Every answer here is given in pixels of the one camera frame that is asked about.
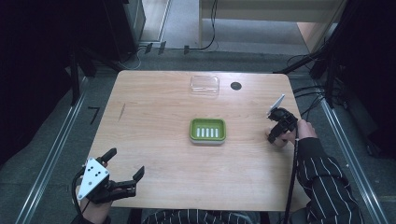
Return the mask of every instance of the robotic hand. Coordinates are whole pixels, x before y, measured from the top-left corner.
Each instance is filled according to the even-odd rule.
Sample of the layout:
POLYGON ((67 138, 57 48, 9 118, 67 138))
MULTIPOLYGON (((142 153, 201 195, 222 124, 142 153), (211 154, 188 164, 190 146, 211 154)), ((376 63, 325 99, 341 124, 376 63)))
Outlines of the robotic hand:
POLYGON ((133 180, 114 182, 109 180, 109 171, 105 168, 105 164, 117 154, 115 148, 111 148, 104 156, 97 158, 89 158, 87 164, 76 174, 73 179, 72 187, 76 188, 77 178, 83 175, 78 196, 73 192, 73 200, 75 205, 77 198, 82 200, 84 197, 93 203, 108 203, 118 199, 134 197, 136 195, 136 184, 143 177, 145 167, 142 166, 133 176, 133 180))
POLYGON ((278 147, 283 147, 288 143, 287 140, 282 140, 278 137, 287 131, 292 132, 297 126, 297 118, 295 118, 287 109, 279 107, 284 97, 285 94, 282 94, 267 113, 267 118, 276 121, 277 125, 272 129, 267 129, 265 134, 268 136, 268 141, 278 147))

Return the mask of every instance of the table surface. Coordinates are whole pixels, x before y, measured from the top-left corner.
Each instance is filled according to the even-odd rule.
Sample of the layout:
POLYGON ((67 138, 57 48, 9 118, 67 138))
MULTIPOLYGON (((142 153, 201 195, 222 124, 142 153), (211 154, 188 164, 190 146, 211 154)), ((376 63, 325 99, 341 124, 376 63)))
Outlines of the table surface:
MULTIPOLYGON (((275 100, 300 117, 290 82, 280 74, 122 71, 94 138, 89 157, 116 147, 107 169, 110 179, 144 177, 133 198, 113 206, 197 208, 206 210, 284 211, 290 184, 293 146, 276 148, 264 130, 275 100), (191 77, 219 78, 219 94, 193 94, 191 77), (239 91, 230 86, 242 84, 239 91), (221 146, 196 146, 190 140, 195 118, 219 118, 227 136, 221 146)), ((292 210, 308 202, 295 185, 292 210)))

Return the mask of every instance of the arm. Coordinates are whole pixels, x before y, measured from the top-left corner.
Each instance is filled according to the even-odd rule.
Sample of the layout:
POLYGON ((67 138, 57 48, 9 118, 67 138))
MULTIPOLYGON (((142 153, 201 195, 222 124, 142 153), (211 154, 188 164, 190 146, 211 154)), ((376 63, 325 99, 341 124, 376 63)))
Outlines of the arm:
MULTIPOLYGON (((306 207, 307 221, 363 223, 347 177, 337 160, 324 152, 310 123, 300 120, 298 129, 297 179, 311 199, 306 207)), ((280 138, 294 143, 295 131, 285 133, 280 138)))

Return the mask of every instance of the human hand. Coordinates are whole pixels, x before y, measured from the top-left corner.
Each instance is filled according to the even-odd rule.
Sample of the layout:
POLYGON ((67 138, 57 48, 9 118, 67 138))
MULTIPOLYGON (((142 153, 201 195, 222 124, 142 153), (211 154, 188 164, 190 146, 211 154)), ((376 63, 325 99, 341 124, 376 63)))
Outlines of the human hand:
POLYGON ((113 202, 93 203, 83 198, 80 203, 81 213, 91 223, 102 224, 105 222, 113 202))
MULTIPOLYGON (((297 127, 298 127, 298 135, 300 140, 307 137, 318 138, 315 129, 310 122, 306 122, 304 119, 300 119, 297 122, 297 127)), ((291 141, 294 144, 296 138, 296 131, 293 130, 290 133, 282 133, 279 136, 279 138, 291 141)))

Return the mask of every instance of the black striped sleeve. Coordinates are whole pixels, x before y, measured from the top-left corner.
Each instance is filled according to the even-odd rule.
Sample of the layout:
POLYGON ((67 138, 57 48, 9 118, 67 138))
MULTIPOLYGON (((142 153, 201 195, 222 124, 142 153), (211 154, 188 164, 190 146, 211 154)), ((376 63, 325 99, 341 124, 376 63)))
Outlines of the black striped sleeve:
POLYGON ((297 178, 311 199, 307 221, 363 223, 346 176, 336 159, 324 153, 317 138, 300 140, 297 178))

